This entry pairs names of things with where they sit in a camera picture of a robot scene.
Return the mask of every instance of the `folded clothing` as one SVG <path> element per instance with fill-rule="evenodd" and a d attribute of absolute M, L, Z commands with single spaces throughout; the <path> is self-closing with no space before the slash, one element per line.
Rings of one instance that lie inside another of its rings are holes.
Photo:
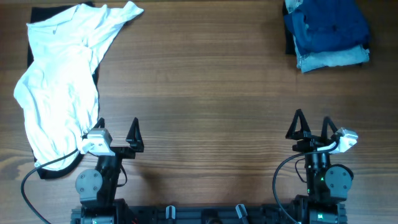
<path fill-rule="evenodd" d="M 17 82 L 14 97 L 24 109 L 36 167 L 81 150 L 81 136 L 98 119 L 92 74 L 124 23 L 142 12 L 132 2 L 122 9 L 80 4 L 27 24 L 34 61 Z M 77 155 L 44 169 L 62 170 Z"/>
<path fill-rule="evenodd" d="M 285 16 L 287 13 L 294 11 L 296 7 L 301 5 L 303 0 L 285 0 L 282 14 Z M 302 72 L 309 72 L 311 70 L 322 67 L 335 67 L 344 65 L 354 65 L 369 61 L 369 49 L 364 48 L 363 45 L 357 45 L 347 50 L 340 50 L 334 52 L 320 52 L 301 55 L 295 37 L 285 29 L 286 33 L 286 54 L 297 55 L 297 68 Z"/>
<path fill-rule="evenodd" d="M 368 43 L 368 24 L 354 0 L 304 0 L 284 17 L 300 54 L 350 49 Z"/>

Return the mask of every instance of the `white cloth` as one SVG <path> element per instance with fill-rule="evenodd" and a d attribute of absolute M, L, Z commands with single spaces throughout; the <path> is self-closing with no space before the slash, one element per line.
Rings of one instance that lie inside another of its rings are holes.
<path fill-rule="evenodd" d="M 98 119 L 92 74 L 123 24 L 144 10 L 74 6 L 43 22 L 27 24 L 34 61 L 18 81 L 14 97 L 24 109 L 35 166 L 78 148 Z M 78 153 L 44 169 L 69 166 Z"/>

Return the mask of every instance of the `wood grain surface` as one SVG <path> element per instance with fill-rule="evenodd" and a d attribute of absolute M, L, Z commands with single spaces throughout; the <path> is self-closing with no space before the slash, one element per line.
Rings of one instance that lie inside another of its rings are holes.
<path fill-rule="evenodd" d="M 116 196 L 129 205 L 274 203 L 272 175 L 294 154 L 284 136 L 301 108 L 315 134 L 324 116 L 359 134 L 353 149 L 331 158 L 355 173 L 349 223 L 396 223 L 398 2 L 359 5 L 373 33 L 371 62 L 301 74 L 284 54 L 282 1 L 139 2 L 145 13 L 120 32 L 99 69 L 100 116 L 113 144 L 125 144 L 138 117 L 146 145 L 123 162 L 129 181 Z M 0 6 L 0 223 L 40 223 L 20 193 L 34 166 L 12 95 L 26 71 L 31 6 Z M 95 164 L 85 156 L 58 180 L 34 174 L 27 196 L 52 223 L 69 223 L 80 206 L 75 179 Z M 293 162 L 277 190 L 283 202 L 305 194 Z"/>

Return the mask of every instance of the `black cloth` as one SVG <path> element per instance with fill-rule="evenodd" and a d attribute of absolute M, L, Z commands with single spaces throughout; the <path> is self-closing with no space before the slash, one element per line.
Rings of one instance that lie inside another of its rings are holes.
<path fill-rule="evenodd" d="M 284 1 L 284 5 L 282 6 L 282 15 L 286 16 L 288 14 L 289 14 L 289 12 L 287 11 L 286 3 Z M 285 23 L 284 23 L 284 28 L 285 28 L 285 38 L 286 38 L 285 54 L 287 54 L 287 55 L 296 55 L 295 45 L 294 45 L 294 40 L 293 40 L 293 34 L 287 29 Z"/>
<path fill-rule="evenodd" d="M 85 2 L 86 5 L 94 7 L 94 4 L 92 2 Z M 57 15 L 60 12 L 63 12 L 73 6 L 59 6 L 59 7 L 33 7 L 32 8 L 32 15 L 30 17 L 30 23 L 35 23 L 35 22 L 41 22 L 46 19 L 50 19 L 51 17 Z M 27 51 L 27 66 L 29 67 L 32 62 L 33 62 L 33 53 L 32 49 L 30 48 L 30 45 L 28 44 L 28 51 Z M 97 85 L 98 82 L 98 71 L 99 67 L 95 70 L 93 74 L 93 80 L 95 85 Z M 39 169 L 37 170 L 37 173 L 39 174 L 39 177 L 41 179 L 56 179 L 63 177 L 67 174 L 69 174 L 73 169 L 76 168 L 76 166 L 80 163 L 80 161 L 83 159 L 83 154 L 79 154 L 76 156 L 76 159 L 66 168 L 58 171 L 53 171 L 53 170 L 46 170 L 46 169 Z"/>

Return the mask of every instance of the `white plastic part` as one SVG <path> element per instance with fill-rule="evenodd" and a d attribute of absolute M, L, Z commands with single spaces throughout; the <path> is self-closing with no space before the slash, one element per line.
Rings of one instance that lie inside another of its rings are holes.
<path fill-rule="evenodd" d="M 166 207 L 166 219 L 175 219 L 175 207 L 173 205 L 169 205 Z"/>
<path fill-rule="evenodd" d="M 330 154 L 346 152 L 348 149 L 353 147 L 358 142 L 357 141 L 358 135 L 356 134 L 356 132 L 351 129 L 348 129 L 348 128 L 340 128 L 339 130 L 337 130 L 335 135 L 340 136 L 339 145 L 337 146 L 337 148 L 335 150 L 329 152 Z M 336 145 L 336 143 L 333 142 L 332 144 L 330 144 L 328 146 L 319 147 L 318 151 L 329 150 L 329 149 L 333 148 L 335 145 Z"/>
<path fill-rule="evenodd" d="M 86 154 L 90 152 L 96 156 L 114 156 L 110 145 L 112 137 L 106 128 L 93 128 L 88 134 L 87 138 L 83 139 L 83 152 Z"/>

